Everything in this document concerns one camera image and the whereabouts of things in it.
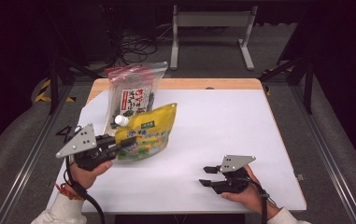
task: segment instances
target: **white sleeve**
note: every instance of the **white sleeve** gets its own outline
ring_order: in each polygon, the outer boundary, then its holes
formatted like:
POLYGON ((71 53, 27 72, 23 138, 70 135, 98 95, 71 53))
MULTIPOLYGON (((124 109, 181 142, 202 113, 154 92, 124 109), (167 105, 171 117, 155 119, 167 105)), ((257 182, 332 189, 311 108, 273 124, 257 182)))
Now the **white sleeve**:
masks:
POLYGON ((282 208, 267 224, 309 224, 306 221, 297 220, 286 208, 282 208))
POLYGON ((87 218, 81 214, 84 201, 70 200, 61 193, 55 198, 55 201, 50 209, 43 211, 32 224, 45 223, 75 223, 85 224, 87 218))

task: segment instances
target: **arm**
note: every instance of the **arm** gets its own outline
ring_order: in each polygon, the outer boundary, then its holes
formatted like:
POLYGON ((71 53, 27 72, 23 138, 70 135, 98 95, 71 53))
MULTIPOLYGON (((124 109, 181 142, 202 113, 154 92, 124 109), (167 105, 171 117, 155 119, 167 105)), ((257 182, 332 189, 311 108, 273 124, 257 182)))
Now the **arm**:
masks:
MULTIPOLYGON (((105 161, 93 171, 88 172, 78 168, 74 163, 71 165, 70 170, 75 181, 79 182, 83 188, 89 189, 95 182, 96 177, 103 174, 111 165, 111 161, 105 161)), ((32 224, 56 222, 84 224, 87 222, 87 218, 81 214, 83 204, 84 200, 69 185, 63 185, 52 207, 43 211, 33 220, 32 224)))
MULTIPOLYGON (((248 165, 245 166, 245 170, 248 172, 249 177, 253 181, 260 184, 259 180, 248 165)), ((249 210, 258 214, 262 213, 262 198, 259 194, 259 191, 253 184, 249 184, 248 187, 239 194, 223 192, 221 197, 232 202, 242 203, 249 210)), ((278 208, 275 204, 267 200, 267 223, 300 224, 307 222, 298 221, 286 208, 278 208)))

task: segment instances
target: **orange wristband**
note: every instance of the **orange wristband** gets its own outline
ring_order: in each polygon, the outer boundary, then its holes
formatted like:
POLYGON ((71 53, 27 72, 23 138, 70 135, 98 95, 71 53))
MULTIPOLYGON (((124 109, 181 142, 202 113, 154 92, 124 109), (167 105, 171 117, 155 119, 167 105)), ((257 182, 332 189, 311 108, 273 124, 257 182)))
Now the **orange wristband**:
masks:
POLYGON ((67 189, 64 188, 64 186, 66 185, 66 183, 63 183, 60 187, 55 184, 55 187, 59 190, 59 192, 61 194, 63 194, 64 196, 68 197, 70 200, 81 200, 81 201, 85 201, 85 199, 81 196, 78 195, 73 195, 70 191, 67 191, 67 189))

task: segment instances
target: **white cap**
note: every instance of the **white cap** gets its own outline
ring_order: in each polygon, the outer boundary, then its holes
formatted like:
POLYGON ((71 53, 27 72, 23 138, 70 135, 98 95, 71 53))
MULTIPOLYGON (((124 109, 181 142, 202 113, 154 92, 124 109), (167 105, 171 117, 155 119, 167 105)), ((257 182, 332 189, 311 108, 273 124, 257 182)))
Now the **white cap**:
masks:
POLYGON ((129 119, 126 118, 125 116, 123 115, 118 115, 115 119, 114 119, 114 122, 116 122, 116 124, 124 127, 124 126, 127 126, 128 124, 128 121, 129 119))

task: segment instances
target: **silver metal bracket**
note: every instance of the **silver metal bracket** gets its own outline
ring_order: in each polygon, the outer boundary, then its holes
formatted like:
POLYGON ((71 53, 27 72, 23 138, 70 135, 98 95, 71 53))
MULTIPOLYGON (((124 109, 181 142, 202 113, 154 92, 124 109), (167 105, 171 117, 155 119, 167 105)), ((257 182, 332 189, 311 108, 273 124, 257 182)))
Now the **silver metal bracket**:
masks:
POLYGON ((60 159, 82 151, 97 147, 93 124, 89 123, 82 128, 64 147, 55 155, 60 159))
POLYGON ((246 164, 256 160, 254 156, 225 155, 221 163, 220 172, 227 173, 238 170, 246 164))

